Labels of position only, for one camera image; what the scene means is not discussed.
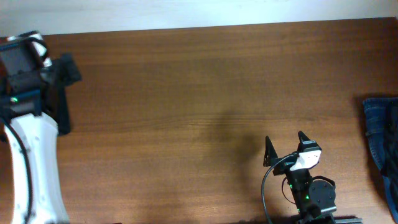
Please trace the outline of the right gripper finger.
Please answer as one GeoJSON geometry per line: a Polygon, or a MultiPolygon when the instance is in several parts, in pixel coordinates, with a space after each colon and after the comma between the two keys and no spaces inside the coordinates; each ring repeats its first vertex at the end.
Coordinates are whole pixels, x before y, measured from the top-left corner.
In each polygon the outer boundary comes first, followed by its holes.
{"type": "Polygon", "coordinates": [[[269,136],[266,136],[266,145],[265,145],[265,153],[264,153],[264,167],[274,166],[278,162],[278,155],[274,149],[272,141],[269,136]]]}
{"type": "Polygon", "coordinates": [[[305,142],[310,140],[310,138],[303,131],[298,132],[298,138],[300,142],[305,142]]]}

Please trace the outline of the black nike t-shirt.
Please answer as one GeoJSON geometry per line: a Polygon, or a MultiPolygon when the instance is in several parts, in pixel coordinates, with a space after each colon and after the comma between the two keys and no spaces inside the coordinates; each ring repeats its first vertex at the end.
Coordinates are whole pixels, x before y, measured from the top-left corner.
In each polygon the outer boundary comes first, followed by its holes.
{"type": "Polygon", "coordinates": [[[45,97],[45,112],[58,124],[58,135],[70,133],[71,123],[64,87],[50,87],[45,97]]]}

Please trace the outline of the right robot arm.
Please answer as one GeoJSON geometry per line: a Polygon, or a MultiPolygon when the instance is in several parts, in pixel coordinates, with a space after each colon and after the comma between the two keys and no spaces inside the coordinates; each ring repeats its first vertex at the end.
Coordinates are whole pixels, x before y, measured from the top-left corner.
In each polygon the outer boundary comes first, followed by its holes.
{"type": "Polygon", "coordinates": [[[311,140],[303,131],[298,132],[299,144],[297,150],[279,157],[269,136],[265,138],[265,153],[263,166],[269,169],[264,174],[261,183],[261,199],[267,222],[271,216],[266,205],[265,183],[269,174],[284,175],[283,183],[288,183],[293,196],[292,203],[296,206],[297,215],[291,222],[297,224],[344,224],[362,223],[362,218],[334,217],[336,207],[336,184],[334,180],[318,175],[311,176],[310,169],[320,162],[322,148],[311,140]]]}

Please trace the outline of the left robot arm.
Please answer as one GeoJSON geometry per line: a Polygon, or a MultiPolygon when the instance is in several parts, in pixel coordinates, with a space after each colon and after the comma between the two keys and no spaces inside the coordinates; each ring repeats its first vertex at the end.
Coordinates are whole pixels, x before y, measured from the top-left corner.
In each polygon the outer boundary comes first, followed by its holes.
{"type": "Polygon", "coordinates": [[[69,223],[57,139],[71,131],[66,87],[81,80],[70,53],[51,59],[33,30],[1,42],[1,140],[11,148],[13,223],[69,223]]]}

